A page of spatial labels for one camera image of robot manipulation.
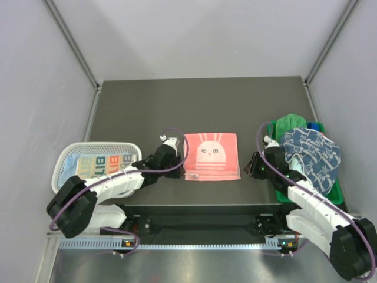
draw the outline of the blue patterned cloth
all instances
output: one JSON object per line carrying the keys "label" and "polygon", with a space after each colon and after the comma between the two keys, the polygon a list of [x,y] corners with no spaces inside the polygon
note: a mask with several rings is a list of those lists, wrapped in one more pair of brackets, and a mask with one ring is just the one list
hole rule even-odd
{"label": "blue patterned cloth", "polygon": [[306,128],[293,128],[280,139],[285,158],[297,158],[303,173],[314,188],[327,195],[336,180],[340,165],[340,148],[320,132]]}

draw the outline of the folded clothing in basket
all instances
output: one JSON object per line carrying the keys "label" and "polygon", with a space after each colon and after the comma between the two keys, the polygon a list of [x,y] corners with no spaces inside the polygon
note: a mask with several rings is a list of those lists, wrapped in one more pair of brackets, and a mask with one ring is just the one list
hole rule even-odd
{"label": "folded clothing in basket", "polygon": [[233,133],[203,133],[185,135],[190,146],[184,162],[186,180],[239,180],[237,136]]}
{"label": "folded clothing in basket", "polygon": [[331,191],[340,165],[340,148],[313,129],[293,128],[280,139],[290,168],[308,177],[323,195]]}
{"label": "folded clothing in basket", "polygon": [[81,179],[90,179],[115,173],[137,161],[136,154],[71,154],[64,162],[63,172],[58,186],[62,187],[68,178],[77,175]]}

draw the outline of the gray floor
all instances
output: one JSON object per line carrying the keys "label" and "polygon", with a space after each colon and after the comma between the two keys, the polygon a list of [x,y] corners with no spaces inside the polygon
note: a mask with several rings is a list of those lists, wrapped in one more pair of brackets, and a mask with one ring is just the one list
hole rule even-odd
{"label": "gray floor", "polygon": [[[90,141],[135,143],[147,156],[160,145],[158,137],[167,127],[185,133],[236,133],[242,169],[256,150],[258,127],[289,113],[314,120],[300,77],[105,81]],[[129,205],[264,205],[276,203],[276,197],[266,181],[242,172],[242,180],[231,182],[164,178],[122,201]]]}
{"label": "gray floor", "polygon": [[259,251],[139,251],[124,259],[109,254],[90,259],[97,253],[60,250],[50,283],[348,282],[312,244],[293,258]]}

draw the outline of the cable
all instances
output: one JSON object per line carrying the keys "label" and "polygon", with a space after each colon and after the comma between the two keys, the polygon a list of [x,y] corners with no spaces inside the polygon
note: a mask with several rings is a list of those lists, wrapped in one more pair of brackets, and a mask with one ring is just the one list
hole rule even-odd
{"label": "cable", "polygon": [[[303,190],[304,192],[310,194],[311,196],[313,196],[314,198],[318,199],[318,200],[321,200],[322,201],[322,198],[320,198],[319,196],[315,195],[314,193],[312,193],[310,190],[308,190],[307,188],[297,184],[296,182],[292,181],[291,179],[287,178],[284,174],[282,174],[281,172],[279,172],[274,166],[272,166],[271,163],[269,163],[267,161],[267,159],[265,158],[261,148],[260,148],[260,144],[259,144],[259,140],[260,140],[260,136],[261,136],[261,133],[262,133],[262,130],[263,128],[266,126],[266,125],[270,125],[271,126],[271,133],[270,133],[270,136],[272,136],[272,133],[273,133],[273,125],[271,122],[264,122],[258,129],[258,132],[257,132],[257,136],[256,136],[256,142],[257,142],[257,149],[258,149],[258,152],[259,152],[259,155],[260,157],[262,158],[262,160],[276,173],[278,174],[280,177],[282,177],[284,180],[288,181],[289,183],[291,183],[293,186],[296,186],[298,187],[300,190]],[[366,246],[366,249],[368,250],[368,254],[369,256],[371,257],[371,261],[372,261],[372,266],[371,266],[371,271],[370,273],[368,274],[367,277],[364,277],[364,278],[356,278],[356,280],[360,280],[360,281],[367,281],[369,279],[371,279],[374,274],[375,274],[375,269],[376,269],[376,259],[375,259],[375,256],[374,256],[374,253],[373,253],[373,250],[372,250],[372,247],[371,245],[369,244],[367,238],[364,236],[364,234],[362,233],[362,231],[359,229],[359,227],[354,223],[354,221],[348,217],[347,214],[345,214],[341,209],[333,206],[332,204],[330,204],[329,202],[324,202],[323,203],[324,205],[326,205],[328,208],[332,209],[333,211],[335,211],[336,213],[338,213],[341,217],[343,217],[344,219],[346,219],[346,221],[348,221],[352,227],[355,229],[355,231],[357,231],[357,233],[359,234],[361,240],[363,241],[363,243],[365,244]]]}
{"label": "cable", "polygon": [[[117,232],[117,233],[121,233],[121,234],[131,235],[131,236],[135,237],[135,246],[134,246],[134,248],[132,250],[130,250],[129,252],[127,252],[126,254],[122,254],[121,255],[122,258],[124,256],[129,256],[129,255],[133,254],[136,251],[136,249],[139,247],[139,244],[141,243],[140,237],[138,235],[132,233],[132,232],[128,232],[128,231],[124,231],[124,230],[119,230],[119,229],[108,228],[108,227],[102,227],[101,229],[102,230],[106,230],[106,231],[110,231],[110,232]],[[76,270],[78,270],[79,268],[81,268],[88,261],[91,261],[93,258],[95,258],[95,257],[97,257],[99,255],[114,254],[114,253],[115,252],[113,252],[113,251],[101,251],[101,252],[97,252],[96,254],[91,255],[87,259],[85,259],[82,262],[80,262],[72,271],[70,271],[68,273],[63,271],[62,266],[61,266],[61,262],[59,261],[59,263],[58,263],[59,272],[63,276],[69,276],[72,273],[74,273]]]}
{"label": "cable", "polygon": [[174,130],[174,131],[177,131],[178,133],[180,133],[182,136],[183,136],[183,139],[184,139],[184,142],[186,143],[186,155],[185,157],[183,158],[183,160],[181,161],[181,163],[179,163],[178,165],[172,167],[172,168],[168,168],[168,169],[164,169],[164,170],[132,170],[132,171],[122,171],[120,173],[117,173],[111,177],[108,177],[107,179],[102,179],[102,180],[99,180],[87,187],[85,187],[83,190],[79,191],[76,195],[73,196],[73,198],[71,198],[62,208],[61,210],[56,214],[56,216],[53,218],[50,226],[49,226],[49,229],[51,231],[58,231],[59,228],[58,227],[54,227],[57,220],[60,218],[60,216],[67,210],[67,208],[72,204],[74,203],[80,196],[82,196],[84,193],[86,193],[87,191],[89,191],[90,189],[100,185],[100,184],[103,184],[105,182],[108,182],[110,180],[113,180],[113,179],[116,179],[120,176],[123,176],[123,175],[126,175],[126,174],[131,174],[131,173],[166,173],[166,172],[170,172],[170,171],[173,171],[173,170],[176,170],[177,168],[181,167],[183,165],[183,163],[186,161],[186,159],[188,158],[189,156],[189,141],[187,140],[187,137],[184,135],[184,133],[177,129],[177,128],[167,128],[163,131],[163,134],[166,133],[167,131],[170,131],[170,130]]}

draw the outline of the white basket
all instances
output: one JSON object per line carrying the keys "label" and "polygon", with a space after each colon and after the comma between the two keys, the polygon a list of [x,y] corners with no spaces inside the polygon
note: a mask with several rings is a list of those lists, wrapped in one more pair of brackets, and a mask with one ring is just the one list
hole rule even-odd
{"label": "white basket", "polygon": [[74,143],[67,146],[59,156],[52,175],[51,186],[55,193],[60,190],[59,178],[63,173],[65,160],[72,154],[136,154],[137,160],[141,160],[141,150],[133,143]]}

